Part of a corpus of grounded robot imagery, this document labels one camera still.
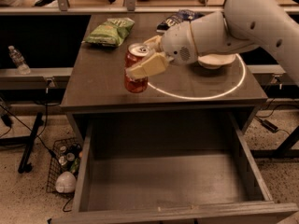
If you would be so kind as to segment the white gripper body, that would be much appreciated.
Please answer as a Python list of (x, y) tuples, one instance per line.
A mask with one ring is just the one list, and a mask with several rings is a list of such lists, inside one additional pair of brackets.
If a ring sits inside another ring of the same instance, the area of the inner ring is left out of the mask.
[(160, 47), (172, 58), (175, 65), (197, 61), (198, 54), (193, 43), (191, 25), (187, 21), (170, 27), (163, 34)]

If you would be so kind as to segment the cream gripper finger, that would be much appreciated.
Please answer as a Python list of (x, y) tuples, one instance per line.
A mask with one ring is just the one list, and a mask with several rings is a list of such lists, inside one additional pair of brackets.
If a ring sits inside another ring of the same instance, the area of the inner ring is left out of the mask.
[(131, 79), (141, 79), (161, 74), (166, 70), (169, 61), (164, 52), (155, 52), (149, 57), (142, 59), (133, 66), (126, 68), (126, 74)]
[(155, 50), (156, 52), (161, 51), (161, 39), (160, 35), (156, 35), (151, 37), (150, 39), (146, 40), (144, 44), (150, 49)]

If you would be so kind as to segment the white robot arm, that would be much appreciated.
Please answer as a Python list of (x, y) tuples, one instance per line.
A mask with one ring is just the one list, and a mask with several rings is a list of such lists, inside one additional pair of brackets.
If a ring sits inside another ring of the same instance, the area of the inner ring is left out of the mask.
[(149, 54), (126, 69), (132, 79), (160, 74), (170, 63), (261, 47), (299, 85), (299, 24), (276, 0), (226, 0), (223, 11), (174, 25), (145, 43)]

